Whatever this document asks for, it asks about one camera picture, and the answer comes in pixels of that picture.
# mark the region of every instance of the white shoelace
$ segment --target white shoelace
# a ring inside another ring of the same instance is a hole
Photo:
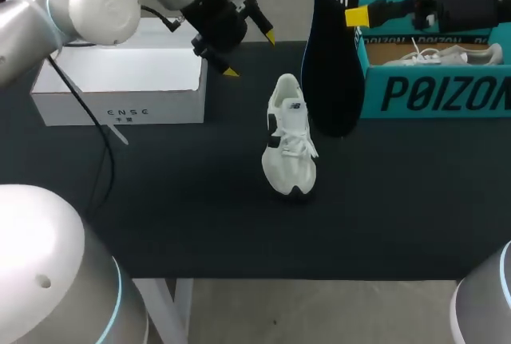
[[[424,49],[423,51],[419,50],[417,43],[415,43],[415,40],[412,38],[412,42],[414,43],[415,51],[413,53],[410,53],[408,55],[405,55],[402,60],[410,59],[414,65],[419,63],[440,63],[440,60],[438,59],[438,50],[437,49]],[[424,55],[424,53],[433,52],[433,54]]]
[[[319,156],[314,143],[308,137],[307,131],[296,132],[282,128],[282,132],[282,141],[284,142],[283,155],[298,157],[310,154],[313,158]]]

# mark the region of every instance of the black tablecloth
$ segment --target black tablecloth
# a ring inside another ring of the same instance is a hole
[[[203,125],[119,128],[130,146],[114,142],[113,192],[87,220],[132,277],[459,279],[511,239],[511,120],[364,120],[345,140],[313,130],[315,198],[275,198],[260,163],[267,101],[280,74],[299,76],[304,46],[242,45],[241,78],[208,75]],[[108,179],[105,161],[91,200],[101,140],[45,129],[27,103],[33,78],[1,102],[1,182],[85,210]]]

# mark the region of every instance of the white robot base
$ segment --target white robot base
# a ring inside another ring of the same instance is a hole
[[[0,300],[1,343],[155,344],[133,281],[42,188],[0,186]]]

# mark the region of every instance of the robotic arm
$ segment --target robotic arm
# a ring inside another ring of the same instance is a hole
[[[245,0],[241,7],[229,0],[158,1],[168,10],[179,10],[197,29],[192,40],[196,55],[221,73],[235,75],[216,51],[227,53],[241,43],[247,17],[275,44],[273,26],[256,0]],[[138,0],[7,0],[0,5],[0,87],[77,39],[98,45],[126,41],[140,16]]]
[[[511,22],[511,0],[377,0],[346,11],[349,26],[377,27],[390,19],[414,15],[414,27],[423,30],[431,18],[441,33],[485,29]]]

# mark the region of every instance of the new balance sneaker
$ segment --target new balance sneaker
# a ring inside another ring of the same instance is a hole
[[[456,45],[441,51],[437,49],[424,49],[423,51],[419,51],[415,40],[413,41],[417,51],[405,55],[397,61],[387,62],[384,66],[468,66],[502,65],[502,63],[504,63],[502,47],[498,43],[494,43],[486,50],[469,50]]]
[[[271,95],[268,111],[268,144],[263,154],[264,175],[284,196],[309,195],[316,181],[318,157],[312,143],[307,105],[296,78],[280,77]]]

